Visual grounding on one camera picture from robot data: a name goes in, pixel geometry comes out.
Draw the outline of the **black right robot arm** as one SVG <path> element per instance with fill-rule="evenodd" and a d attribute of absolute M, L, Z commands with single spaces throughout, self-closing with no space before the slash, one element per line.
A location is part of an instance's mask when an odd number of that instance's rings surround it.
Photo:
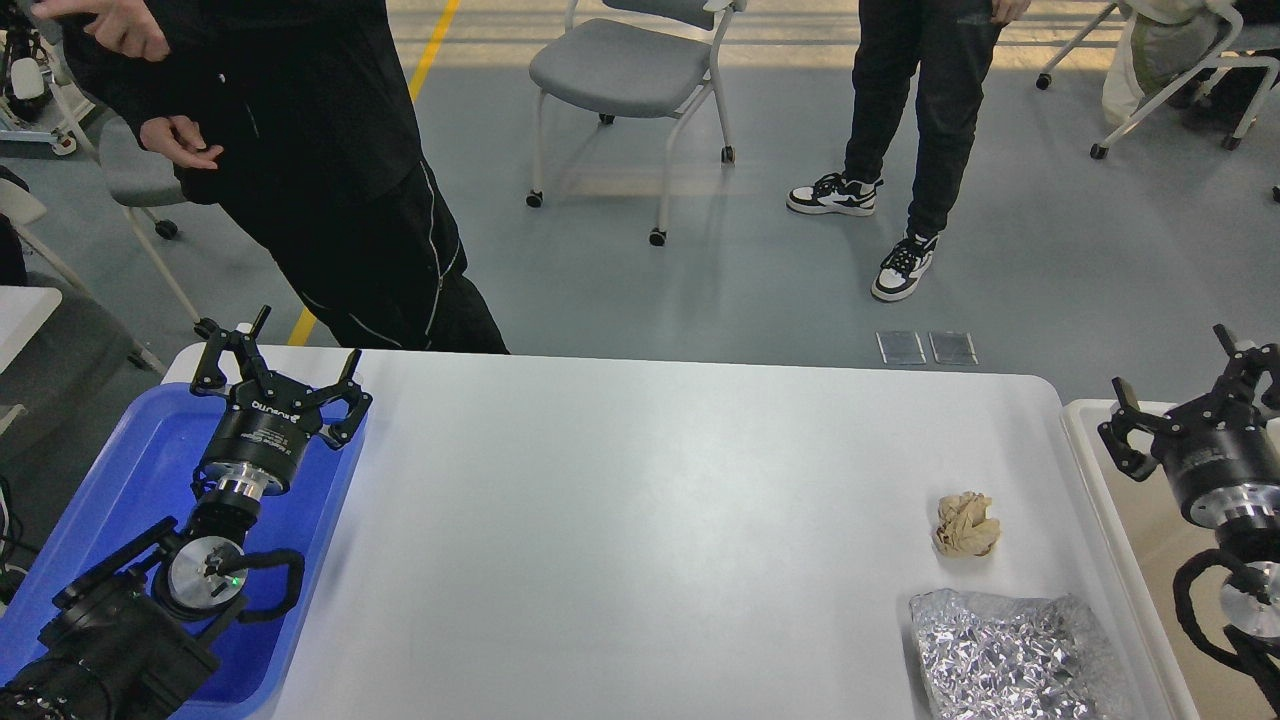
<path fill-rule="evenodd" d="M 1222 324 L 1213 333 L 1228 364 L 1208 392 L 1152 414 L 1115 378 L 1117 402 L 1097 432 L 1119 471 L 1143 482 L 1162 470 L 1181 516 L 1215 533 L 1216 547 L 1174 575 L 1178 623 L 1196 648 L 1249 676 L 1277 708 L 1279 456 L 1267 432 L 1277 418 L 1277 346 L 1243 345 Z M 1204 634 L 1190 596 L 1211 568 L 1226 571 L 1225 646 Z"/>

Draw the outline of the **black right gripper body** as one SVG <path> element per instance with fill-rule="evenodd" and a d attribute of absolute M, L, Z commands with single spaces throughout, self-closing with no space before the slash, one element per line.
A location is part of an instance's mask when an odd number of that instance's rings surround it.
<path fill-rule="evenodd" d="M 1277 519 L 1277 451 L 1267 432 L 1274 416 L 1257 407 L 1221 419 L 1193 407 L 1161 415 L 1169 429 L 1153 433 L 1152 456 L 1189 523 L 1219 529 L 1240 518 Z"/>

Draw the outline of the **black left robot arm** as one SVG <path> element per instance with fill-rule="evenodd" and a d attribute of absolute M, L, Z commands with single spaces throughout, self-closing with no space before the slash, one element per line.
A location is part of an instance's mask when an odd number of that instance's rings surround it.
<path fill-rule="evenodd" d="M 202 319 L 188 389 L 125 414 L 3 618 L 5 719 L 236 719 L 279 687 L 372 405 Z"/>

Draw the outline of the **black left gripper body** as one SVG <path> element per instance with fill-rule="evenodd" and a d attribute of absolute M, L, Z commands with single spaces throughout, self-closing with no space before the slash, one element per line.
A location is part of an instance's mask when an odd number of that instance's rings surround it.
<path fill-rule="evenodd" d="M 242 380 L 230 388 L 227 411 L 200 460 L 201 495 L 237 466 L 253 466 L 259 475 L 268 477 L 262 491 L 266 496 L 291 489 L 323 419 L 316 405 L 302 405 L 312 387 L 287 377 L 275 382 L 273 396 L 260 380 Z"/>

